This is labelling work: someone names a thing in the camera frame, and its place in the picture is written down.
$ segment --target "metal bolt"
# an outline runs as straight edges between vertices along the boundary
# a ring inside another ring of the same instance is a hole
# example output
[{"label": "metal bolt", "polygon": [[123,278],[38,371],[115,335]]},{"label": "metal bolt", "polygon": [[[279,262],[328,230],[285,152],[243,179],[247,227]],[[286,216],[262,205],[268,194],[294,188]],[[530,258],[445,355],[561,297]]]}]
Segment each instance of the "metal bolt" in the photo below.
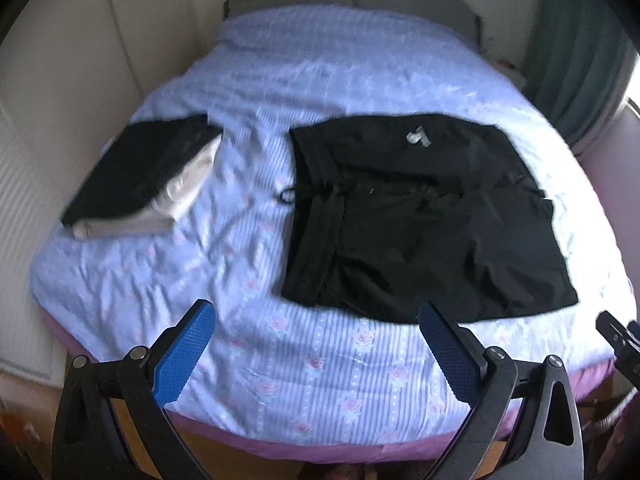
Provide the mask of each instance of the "metal bolt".
[{"label": "metal bolt", "polygon": [[142,359],[146,355],[146,348],[143,346],[136,346],[131,352],[129,352],[129,357],[132,359]]},{"label": "metal bolt", "polygon": [[489,346],[489,348],[486,350],[487,354],[489,355],[489,357],[491,359],[495,359],[497,361],[501,361],[502,359],[504,359],[505,357],[505,353],[504,350],[500,347],[497,346]]},{"label": "metal bolt", "polygon": [[552,366],[555,366],[556,368],[562,368],[562,359],[557,355],[550,355],[548,359],[549,364],[551,364]]},{"label": "metal bolt", "polygon": [[83,355],[79,355],[72,362],[72,365],[74,366],[74,368],[82,368],[85,364],[86,364],[86,357],[84,357]]}]

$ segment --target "logo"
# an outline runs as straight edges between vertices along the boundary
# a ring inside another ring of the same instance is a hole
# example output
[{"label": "logo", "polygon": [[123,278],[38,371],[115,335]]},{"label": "logo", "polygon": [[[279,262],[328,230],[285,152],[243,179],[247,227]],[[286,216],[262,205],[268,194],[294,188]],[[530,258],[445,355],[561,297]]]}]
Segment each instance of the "logo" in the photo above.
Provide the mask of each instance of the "logo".
[{"label": "logo", "polygon": [[409,132],[406,136],[406,140],[408,140],[411,144],[417,144],[420,142],[425,148],[431,146],[431,141],[427,134],[424,132],[424,128],[422,126],[418,126],[418,129],[414,132]]}]

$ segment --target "pink rose print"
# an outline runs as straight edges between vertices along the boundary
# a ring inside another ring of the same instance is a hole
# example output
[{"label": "pink rose print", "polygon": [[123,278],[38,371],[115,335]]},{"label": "pink rose print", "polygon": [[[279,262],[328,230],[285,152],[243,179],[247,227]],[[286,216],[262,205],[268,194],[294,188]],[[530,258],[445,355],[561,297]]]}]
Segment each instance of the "pink rose print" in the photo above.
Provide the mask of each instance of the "pink rose print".
[{"label": "pink rose print", "polygon": [[409,382],[409,368],[405,366],[396,366],[391,368],[389,372],[391,384],[397,388],[402,388]]},{"label": "pink rose print", "polygon": [[278,335],[284,335],[289,329],[289,320],[285,317],[274,317],[269,322],[269,328],[271,328],[271,330],[273,330]]},{"label": "pink rose print", "polygon": [[305,374],[311,378],[318,378],[324,372],[324,358],[307,357],[305,360]]},{"label": "pink rose print", "polygon": [[228,244],[225,244],[222,247],[222,254],[224,254],[227,258],[231,258],[236,255],[234,248]]},{"label": "pink rose print", "polygon": [[357,328],[353,333],[353,347],[362,353],[371,352],[373,339],[376,333],[373,330]]},{"label": "pink rose print", "polygon": [[244,282],[244,287],[242,288],[242,295],[248,299],[255,297],[260,291],[260,283],[255,278],[249,278]]},{"label": "pink rose print", "polygon": [[429,402],[428,407],[427,407],[427,410],[432,415],[438,415],[438,414],[444,412],[444,409],[445,409],[445,404],[440,399],[431,400]]},{"label": "pink rose print", "polygon": [[495,341],[499,345],[505,345],[509,342],[509,333],[502,327],[498,328],[495,333]]},{"label": "pink rose print", "polygon": [[340,406],[340,412],[344,417],[345,422],[353,422],[360,416],[360,410],[364,400],[356,399],[355,397],[345,397],[338,405]]},{"label": "pink rose print", "polygon": [[231,355],[231,359],[235,360],[240,357],[240,354],[244,350],[244,344],[242,343],[242,341],[234,337],[231,339],[231,341],[229,341],[229,346],[229,355]]},{"label": "pink rose print", "polygon": [[311,434],[312,430],[306,420],[299,420],[293,423],[293,432],[298,438],[304,439]]},{"label": "pink rose print", "polygon": [[263,398],[273,397],[276,393],[276,385],[269,381],[261,381],[255,385],[255,389],[258,391],[258,396]]}]

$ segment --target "wooden floor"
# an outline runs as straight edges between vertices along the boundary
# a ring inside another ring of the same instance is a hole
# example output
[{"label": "wooden floor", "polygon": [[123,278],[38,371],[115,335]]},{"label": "wooden floor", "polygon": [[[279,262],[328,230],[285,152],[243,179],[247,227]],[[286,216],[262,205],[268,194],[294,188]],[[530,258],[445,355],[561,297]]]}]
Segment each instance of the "wooden floor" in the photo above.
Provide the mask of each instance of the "wooden floor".
[{"label": "wooden floor", "polygon": [[[594,398],[608,398],[610,386],[604,385]],[[50,468],[50,446],[55,413],[60,401],[60,390],[30,383],[0,372],[0,399],[8,411],[33,425],[42,441],[41,456],[36,464],[47,472]],[[114,400],[115,411],[138,466],[159,478],[149,456],[121,400]],[[295,480],[303,464],[292,461],[263,459],[240,450],[224,446],[202,436],[181,431],[185,442],[215,480]],[[494,442],[477,476],[491,472],[504,448],[503,442]]]}]

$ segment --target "bed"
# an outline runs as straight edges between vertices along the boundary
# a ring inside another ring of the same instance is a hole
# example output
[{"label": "bed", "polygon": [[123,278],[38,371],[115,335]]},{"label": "bed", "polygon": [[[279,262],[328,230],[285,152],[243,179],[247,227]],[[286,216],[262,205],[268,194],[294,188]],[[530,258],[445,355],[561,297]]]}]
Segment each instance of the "bed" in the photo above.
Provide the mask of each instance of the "bed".
[{"label": "bed", "polygon": [[[417,16],[299,4],[231,16],[213,51],[152,92],[132,122],[207,113],[224,127],[214,171],[167,234],[73,239],[56,227],[31,291],[72,353],[114,360],[149,345],[197,298],[216,333],[178,401],[178,425],[268,458],[428,460],[464,419],[417,326],[283,300],[293,126],[353,114],[440,112],[496,124],[555,206],[554,232],[580,299],[468,325],[488,346],[557,354],[582,397],[612,371],[594,321],[636,304],[587,177],[545,118],[464,34]],[[502,434],[513,425],[514,404]]]}]

